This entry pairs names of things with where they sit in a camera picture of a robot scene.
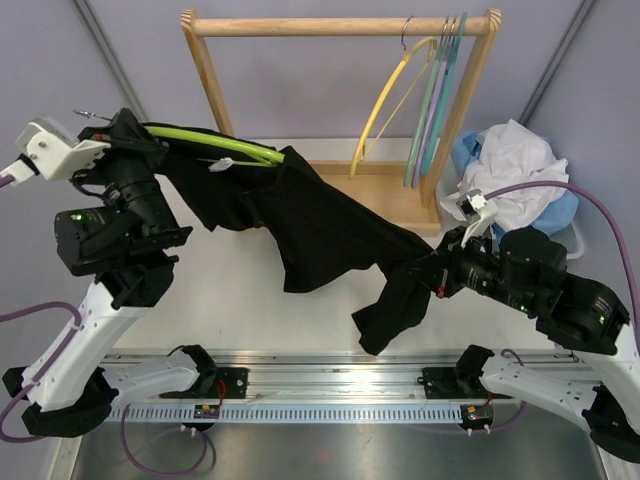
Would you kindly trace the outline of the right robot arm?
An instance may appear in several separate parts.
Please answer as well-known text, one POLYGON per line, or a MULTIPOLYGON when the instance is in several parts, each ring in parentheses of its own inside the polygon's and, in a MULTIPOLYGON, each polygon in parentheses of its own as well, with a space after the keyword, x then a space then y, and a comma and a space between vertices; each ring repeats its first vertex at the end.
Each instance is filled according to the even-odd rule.
POLYGON ((506 233, 495 253, 485 251, 480 237, 464 242, 465 231, 447 232, 411 274, 440 298, 468 288, 526 315, 537 332, 576 353, 598 381, 581 388, 471 345, 454 367, 456 389, 535 405, 574 423, 608 453, 638 462, 639 353, 619 297, 569 273, 565 247, 532 227, 506 233))

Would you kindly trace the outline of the yellow hanger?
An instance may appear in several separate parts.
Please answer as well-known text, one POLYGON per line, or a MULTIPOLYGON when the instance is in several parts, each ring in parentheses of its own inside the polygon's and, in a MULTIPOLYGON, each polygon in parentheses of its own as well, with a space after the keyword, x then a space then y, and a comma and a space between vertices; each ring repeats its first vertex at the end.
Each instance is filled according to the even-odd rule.
POLYGON ((401 60, 396 65, 395 69, 388 77, 386 83, 381 89, 374 106, 372 107, 369 116, 365 122, 363 130, 358 138, 358 142, 356 144, 350 167, 348 172, 348 178, 354 179, 358 167, 361 163, 363 163, 369 155, 372 153, 374 147, 381 139, 382 135, 386 132, 389 125, 395 119, 396 115, 403 107, 404 103, 407 101, 409 96, 413 93, 413 90, 416 88, 418 82, 422 79, 422 77, 427 73, 428 70, 431 69, 432 65, 435 62, 435 56, 437 49, 441 46, 441 41, 438 40, 434 36, 425 36, 421 40, 417 41, 411 48, 409 48, 405 43, 405 36, 410 22, 414 19, 414 16, 410 16, 405 21, 402 32, 401 32, 401 45, 403 48, 403 53, 401 60), (406 70, 406 68, 410 65, 413 58, 419 54, 424 47, 427 47, 427 52, 425 54, 425 63, 422 66, 421 70, 410 84, 406 92, 403 94, 401 99, 398 101, 394 109, 391 111, 387 119, 384 121, 380 129, 378 130, 375 136, 371 136, 372 129, 374 128, 376 122, 378 121, 381 110, 383 109, 385 103, 388 100, 389 95, 394 90, 398 80, 406 70))

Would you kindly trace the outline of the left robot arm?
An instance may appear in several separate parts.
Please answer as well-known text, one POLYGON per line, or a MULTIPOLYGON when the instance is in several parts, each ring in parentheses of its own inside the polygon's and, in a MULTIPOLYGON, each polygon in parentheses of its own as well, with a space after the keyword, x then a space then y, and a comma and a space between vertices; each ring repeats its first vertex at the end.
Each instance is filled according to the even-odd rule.
POLYGON ((54 221, 59 257, 71 274, 92 279, 83 301, 70 308, 70 320, 36 361, 2 378, 12 403, 27 402, 25 441, 82 436, 113 409, 154 396, 208 396, 217 367, 198 345, 130 367, 102 364, 166 294, 177 262, 171 249, 190 235, 156 178, 169 145, 119 115, 79 136, 39 118, 27 124, 17 146, 19 157, 2 173, 3 183, 40 175, 101 200, 97 208, 60 212, 54 221))

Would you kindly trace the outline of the lime green hanger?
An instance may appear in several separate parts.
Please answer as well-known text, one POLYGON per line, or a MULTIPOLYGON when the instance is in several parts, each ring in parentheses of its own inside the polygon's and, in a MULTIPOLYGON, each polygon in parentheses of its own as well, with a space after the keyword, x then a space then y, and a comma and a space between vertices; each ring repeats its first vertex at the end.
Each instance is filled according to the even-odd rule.
POLYGON ((77 140, 99 143, 103 163, 132 158, 144 162, 153 171, 172 156, 205 163, 229 158, 240 166, 258 168, 275 168, 285 159, 284 153, 272 147, 214 130, 141 122, 126 107, 110 117, 103 117, 99 125, 83 128, 77 140))

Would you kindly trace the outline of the black shirt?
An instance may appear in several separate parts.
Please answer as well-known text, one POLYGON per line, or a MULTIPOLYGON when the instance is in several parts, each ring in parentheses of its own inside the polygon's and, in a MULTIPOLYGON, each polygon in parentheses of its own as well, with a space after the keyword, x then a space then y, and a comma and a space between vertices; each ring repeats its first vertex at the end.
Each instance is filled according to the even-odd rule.
POLYGON ((377 301, 352 314, 362 349, 380 354, 421 323, 430 289, 412 272, 433 254, 419 235, 395 225, 323 180, 293 147, 274 167, 195 140, 164 137, 156 172, 209 231, 265 229, 284 269, 283 289, 317 290, 352 270, 377 266, 386 283, 377 301))

